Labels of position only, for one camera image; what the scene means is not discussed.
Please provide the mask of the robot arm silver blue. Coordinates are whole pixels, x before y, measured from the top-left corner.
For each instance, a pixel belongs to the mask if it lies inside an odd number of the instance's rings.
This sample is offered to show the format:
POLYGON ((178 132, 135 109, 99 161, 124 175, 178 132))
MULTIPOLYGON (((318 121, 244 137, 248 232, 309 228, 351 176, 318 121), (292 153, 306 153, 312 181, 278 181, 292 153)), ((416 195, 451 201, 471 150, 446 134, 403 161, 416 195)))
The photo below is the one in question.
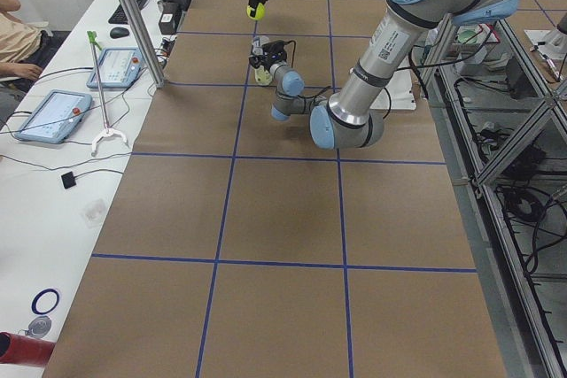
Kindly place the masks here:
POLYGON ((492 23, 512 15, 519 0, 386 0, 387 10, 344 87, 330 97, 303 99, 304 82, 286 62, 280 41, 252 40, 250 65, 268 72, 277 84, 272 115, 310 116, 310 133, 322 149, 362 148, 379 140, 383 116, 372 110, 402 60, 422 33, 451 15, 456 26, 492 23))

